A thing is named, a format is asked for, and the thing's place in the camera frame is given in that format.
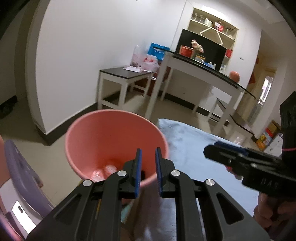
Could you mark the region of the person's right hand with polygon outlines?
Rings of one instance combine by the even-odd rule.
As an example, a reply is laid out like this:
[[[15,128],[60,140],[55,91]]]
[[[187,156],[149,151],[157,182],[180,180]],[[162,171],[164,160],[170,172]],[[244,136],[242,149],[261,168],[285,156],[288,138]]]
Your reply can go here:
[[[293,217],[294,213],[295,202],[278,201],[265,193],[259,193],[254,219],[262,228],[276,227]]]

